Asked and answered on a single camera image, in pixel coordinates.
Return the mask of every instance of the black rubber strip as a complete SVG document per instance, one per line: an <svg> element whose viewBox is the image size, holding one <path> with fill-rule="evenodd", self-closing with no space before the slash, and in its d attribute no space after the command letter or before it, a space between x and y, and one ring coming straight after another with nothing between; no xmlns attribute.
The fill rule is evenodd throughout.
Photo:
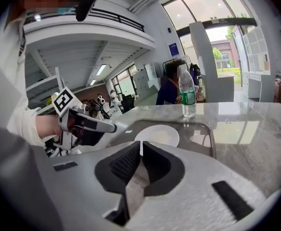
<svg viewBox="0 0 281 231"><path fill-rule="evenodd" d="M238 221L253 212L254 209L227 182L219 181L213 183L212 187Z"/></svg>
<svg viewBox="0 0 281 231"><path fill-rule="evenodd" d="M58 172L75 166L77 166L76 162L69 162L69 163L54 165L53 168L55 169L56 172Z"/></svg>

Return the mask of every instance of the cabinet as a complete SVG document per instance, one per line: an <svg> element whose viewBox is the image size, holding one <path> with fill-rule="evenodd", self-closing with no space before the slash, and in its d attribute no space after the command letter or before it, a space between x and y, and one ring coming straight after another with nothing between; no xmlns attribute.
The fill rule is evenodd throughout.
<svg viewBox="0 0 281 231"><path fill-rule="evenodd" d="M270 73L269 56L265 38L260 26L243 36L251 72Z"/></svg>
<svg viewBox="0 0 281 231"><path fill-rule="evenodd" d="M243 94L247 98L259 98L260 102L270 102L267 96L266 86L274 84L271 83L271 76L260 72L244 72Z"/></svg>

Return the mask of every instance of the white ceiling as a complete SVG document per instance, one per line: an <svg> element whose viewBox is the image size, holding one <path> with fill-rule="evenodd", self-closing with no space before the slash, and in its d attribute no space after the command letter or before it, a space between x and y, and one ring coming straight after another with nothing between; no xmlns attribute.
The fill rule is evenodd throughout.
<svg viewBox="0 0 281 231"><path fill-rule="evenodd" d="M46 77L47 76L39 68L31 54L27 54L25 68L26 87L29 87Z"/></svg>
<svg viewBox="0 0 281 231"><path fill-rule="evenodd" d="M52 76L55 75L55 67L58 67L61 78L71 90L90 84L94 79L98 83L122 66L127 59L133 58L141 49L124 43L102 40L75 41L38 49L38 57L41 59L39 63L31 53L26 54L26 87L47 77L39 64L44 65ZM96 76L102 64L107 66L99 76Z"/></svg>

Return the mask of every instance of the marble countertop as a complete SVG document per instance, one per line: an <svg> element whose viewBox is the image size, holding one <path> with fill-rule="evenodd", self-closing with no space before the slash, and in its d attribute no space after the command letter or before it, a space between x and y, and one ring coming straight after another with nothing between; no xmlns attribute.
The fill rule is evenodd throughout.
<svg viewBox="0 0 281 231"><path fill-rule="evenodd" d="M136 107L111 122L113 134L104 134L94 146L80 146L81 153L104 149L135 121L181 121L181 105ZM266 197L281 188L281 104L198 103L191 119L213 131L217 160L252 181Z"/></svg>

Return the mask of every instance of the glass door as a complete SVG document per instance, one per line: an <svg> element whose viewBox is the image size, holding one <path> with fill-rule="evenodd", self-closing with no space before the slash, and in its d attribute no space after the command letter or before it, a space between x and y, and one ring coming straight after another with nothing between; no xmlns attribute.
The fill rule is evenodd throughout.
<svg viewBox="0 0 281 231"><path fill-rule="evenodd" d="M249 71L249 64L248 64L248 60L247 60L247 55L246 55L246 50L245 50L245 46L243 43L243 38L240 32L240 29L238 28L238 26L235 26L231 32L233 40L235 42L236 45L236 49L238 52L238 62L240 64L240 71L241 71L241 87L242 87L242 72L248 72Z"/></svg>
<svg viewBox="0 0 281 231"><path fill-rule="evenodd" d="M116 76L115 78L112 79L113 82L113 86L115 89L115 92L117 94L117 96L119 96L119 100L122 101L122 91L118 82L118 77Z"/></svg>
<svg viewBox="0 0 281 231"><path fill-rule="evenodd" d="M137 88L136 88L136 84L135 84L135 81L134 81L134 78L133 78L133 75L137 73L137 68L134 65L132 65L130 68L128 68L128 72L129 72L129 75L130 75L130 78L131 78L131 82L132 82L132 85L133 85L133 88L134 88L134 92L135 92L135 95L137 95Z"/></svg>
<svg viewBox="0 0 281 231"><path fill-rule="evenodd" d="M135 91L133 87L132 79L129 75L128 70L123 71L121 74L117 76L120 89L122 90L122 94L125 96L134 95Z"/></svg>

